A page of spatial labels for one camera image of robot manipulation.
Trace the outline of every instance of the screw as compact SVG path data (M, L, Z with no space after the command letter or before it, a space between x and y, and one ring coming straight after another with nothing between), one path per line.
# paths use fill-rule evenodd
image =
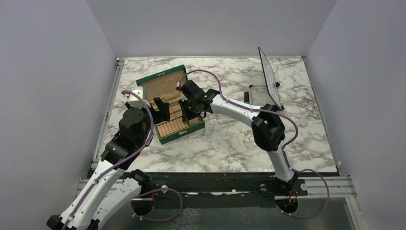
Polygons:
M163 185L161 188L163 188L163 189L167 189L168 187L167 187L166 185Z
M261 184L261 185L259 186L259 189L260 189L261 191L265 192L265 191L266 191L266 185Z
M305 183L301 184L301 185L300 185L300 188L301 188L303 191L307 191L307 184L305 184Z

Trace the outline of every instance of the wall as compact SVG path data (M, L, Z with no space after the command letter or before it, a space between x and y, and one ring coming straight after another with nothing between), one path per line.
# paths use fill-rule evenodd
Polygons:
M1 0L0 31L0 226L46 229L90 166L115 55L84 0Z
M87 0L119 57L304 56L336 0Z
M305 58L336 160L370 230L406 217L406 1L338 0Z

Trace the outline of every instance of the gray floor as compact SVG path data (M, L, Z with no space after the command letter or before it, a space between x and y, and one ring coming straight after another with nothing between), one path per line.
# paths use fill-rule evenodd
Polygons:
M324 205L325 199L302 199L296 214L309 215ZM176 210L153 210L150 217L168 218ZM175 220L156 223L131 218L129 205L119 210L103 230L353 230L344 198L331 199L324 213L310 219L295 219L276 208L214 208L186 209Z

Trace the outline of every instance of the open box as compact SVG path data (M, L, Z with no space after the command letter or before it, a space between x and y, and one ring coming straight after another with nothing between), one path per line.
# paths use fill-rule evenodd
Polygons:
M155 125L155 132L161 144L204 128L204 120L201 116L187 122L182 121L182 110L178 103L181 96L176 90L176 84L185 74L186 68L181 65L136 81L138 86L146 88L147 100L154 109L158 108L154 103L154 97L160 97L163 102L169 102L170 120Z

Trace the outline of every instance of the white marble surface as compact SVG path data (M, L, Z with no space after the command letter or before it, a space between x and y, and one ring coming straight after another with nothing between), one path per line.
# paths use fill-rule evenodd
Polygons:
M299 127L299 137L287 147L293 166L320 172L336 172L320 113L301 58L269 58L275 78L281 83L279 95L285 107L284 114L298 121L306 112L307 124ZM126 110L126 98L120 92L135 86L139 78L161 72L178 65L187 71L206 69L216 74L223 93L243 101L248 86L265 85L260 59L256 57L137 57L127 58L119 82L117 95L106 135L107 143L118 131L118 122ZM189 76L201 88L218 89L214 78L204 73ZM264 105L271 99L266 88L253 88L254 104ZM161 145L154 138L134 161L129 171L146 172L273 172L274 168L265 151L253 141L248 126L222 115L208 114L205 129ZM286 139L294 135L288 121Z

